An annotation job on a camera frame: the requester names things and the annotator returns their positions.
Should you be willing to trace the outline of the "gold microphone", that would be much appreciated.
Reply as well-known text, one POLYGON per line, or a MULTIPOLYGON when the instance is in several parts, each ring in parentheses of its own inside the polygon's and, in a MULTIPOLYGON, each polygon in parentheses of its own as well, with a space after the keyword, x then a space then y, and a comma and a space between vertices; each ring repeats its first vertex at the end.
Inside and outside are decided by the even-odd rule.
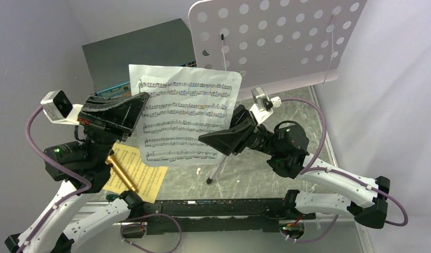
POLYGON ((106 159, 106 163, 111 166, 116 175, 121 179, 122 183, 134 192, 138 191, 137 186, 134 181, 129 177, 128 173, 122 168, 122 166, 117 161, 115 155, 109 155, 106 159))

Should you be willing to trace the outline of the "white sheet music page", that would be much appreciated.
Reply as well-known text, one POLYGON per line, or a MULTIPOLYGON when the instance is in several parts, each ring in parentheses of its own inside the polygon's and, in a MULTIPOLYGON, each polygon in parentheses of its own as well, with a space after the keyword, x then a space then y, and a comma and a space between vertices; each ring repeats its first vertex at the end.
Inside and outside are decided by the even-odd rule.
POLYGON ((142 161, 153 167, 217 164, 199 136, 229 127, 242 76, 197 67, 129 65, 132 95, 147 93, 136 126, 142 161))

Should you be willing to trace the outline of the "yellow paper sheet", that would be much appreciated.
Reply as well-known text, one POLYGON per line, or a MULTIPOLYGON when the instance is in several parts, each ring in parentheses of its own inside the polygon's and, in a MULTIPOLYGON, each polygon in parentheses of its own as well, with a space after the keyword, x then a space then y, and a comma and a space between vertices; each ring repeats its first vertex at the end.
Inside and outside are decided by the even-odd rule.
POLYGON ((114 160, 133 182, 137 194, 148 203, 154 203, 158 196, 167 167, 150 167, 141 160, 137 148, 116 143, 113 146, 114 160))

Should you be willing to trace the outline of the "lilac music stand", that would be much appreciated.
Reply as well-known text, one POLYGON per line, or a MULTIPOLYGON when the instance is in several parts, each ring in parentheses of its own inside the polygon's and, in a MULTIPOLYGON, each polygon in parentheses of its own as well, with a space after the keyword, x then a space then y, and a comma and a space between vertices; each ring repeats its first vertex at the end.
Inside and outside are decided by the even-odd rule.
POLYGON ((198 1, 197 66, 238 72, 239 100, 334 81, 366 1, 198 1))

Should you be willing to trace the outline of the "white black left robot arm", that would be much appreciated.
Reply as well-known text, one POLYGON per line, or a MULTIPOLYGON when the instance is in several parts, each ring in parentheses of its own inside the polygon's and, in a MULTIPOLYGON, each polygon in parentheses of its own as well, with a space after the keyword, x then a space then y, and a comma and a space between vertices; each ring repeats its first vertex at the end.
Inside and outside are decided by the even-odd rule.
POLYGON ((44 113, 54 124, 82 126, 85 138, 41 150, 31 137, 34 117, 29 118, 26 138, 44 160, 51 178, 61 186, 28 229, 8 236, 8 251, 73 252, 111 224, 137 221, 143 216, 144 201, 134 190, 127 190, 107 207, 72 223, 80 209, 108 182, 112 166, 107 158, 113 154, 116 142, 132 135, 148 99, 146 92, 119 98, 92 94, 81 105, 72 104, 61 90, 48 92, 42 98, 37 113, 44 113))

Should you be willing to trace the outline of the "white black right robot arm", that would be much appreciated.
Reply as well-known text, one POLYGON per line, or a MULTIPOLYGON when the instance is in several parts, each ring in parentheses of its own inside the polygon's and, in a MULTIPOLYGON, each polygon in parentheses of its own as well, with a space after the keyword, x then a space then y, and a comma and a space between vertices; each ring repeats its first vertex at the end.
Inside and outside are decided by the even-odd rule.
POLYGON ((198 140, 225 156, 245 148, 270 156, 268 166, 283 178, 313 182, 333 193, 289 190, 282 205, 283 214, 294 219, 310 213, 330 213, 353 217, 359 224, 381 229, 387 218, 390 180, 354 175, 334 167, 307 151, 309 139, 303 127, 292 120, 278 123, 272 131, 259 124, 253 112, 238 106, 230 128, 203 134, 198 140))

